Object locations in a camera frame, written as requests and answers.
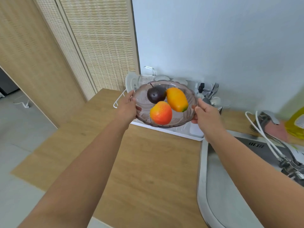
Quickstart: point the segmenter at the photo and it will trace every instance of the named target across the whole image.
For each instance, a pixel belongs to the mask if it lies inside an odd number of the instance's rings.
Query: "pink sponge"
[[[280,140],[284,142],[289,142],[289,137],[287,134],[287,131],[284,126],[284,122],[280,121],[279,125],[275,125],[272,122],[269,122],[265,126],[265,132],[267,134],[272,135],[273,137],[279,138]]]

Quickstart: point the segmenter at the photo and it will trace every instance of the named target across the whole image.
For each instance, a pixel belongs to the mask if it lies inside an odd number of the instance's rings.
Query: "stainless steel sink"
[[[254,153],[270,163],[278,171],[278,161],[265,143],[265,139],[249,134],[228,131]],[[274,144],[288,158],[292,158],[286,148]],[[224,169],[212,146],[203,140],[197,201],[202,216],[211,228],[259,228],[263,227],[253,214],[233,181]]]

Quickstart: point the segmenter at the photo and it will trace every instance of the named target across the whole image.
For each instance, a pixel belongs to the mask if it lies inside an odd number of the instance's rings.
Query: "glass plate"
[[[150,118],[150,109],[152,109],[152,107],[155,106],[155,104],[151,103],[147,97],[148,89],[152,88],[150,84],[152,84],[153,86],[163,85],[166,89],[171,87],[179,88],[184,92],[186,96],[186,99],[188,101],[188,109],[184,112],[176,112],[172,110],[172,120],[168,124],[166,125],[156,124]],[[133,97],[136,98],[136,118],[150,126],[160,127],[160,128],[172,128],[172,127],[182,126],[185,123],[191,121],[195,115],[195,111],[191,107],[192,105],[197,105],[197,99],[195,97],[194,92],[188,89],[187,86],[180,84],[178,82],[165,81],[165,80],[152,81],[150,83],[140,86],[133,94]]]

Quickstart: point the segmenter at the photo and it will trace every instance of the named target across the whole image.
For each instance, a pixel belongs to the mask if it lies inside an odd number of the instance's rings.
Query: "kitchen faucet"
[[[288,177],[294,179],[299,184],[304,185],[304,174],[300,172],[304,171],[304,154],[302,152],[299,152],[297,149],[295,149],[288,143],[265,132],[265,126],[269,122],[272,122],[275,125],[280,124],[280,121],[275,117],[274,113],[264,110],[260,112],[257,118],[264,134],[284,146],[291,154],[292,160],[287,158],[285,155],[278,153],[279,166],[282,168],[281,172],[287,175]],[[256,120],[253,123],[256,127],[258,127]],[[253,125],[250,125],[250,129],[254,132],[258,132]]]

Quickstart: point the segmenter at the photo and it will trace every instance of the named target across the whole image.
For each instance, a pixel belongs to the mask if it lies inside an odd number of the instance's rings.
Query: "kitchen counter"
[[[102,89],[12,173],[46,191],[114,118],[120,93]],[[228,130],[256,134],[243,112],[224,111],[222,117]],[[114,228],[207,228],[196,200],[200,145],[130,125],[94,217]]]

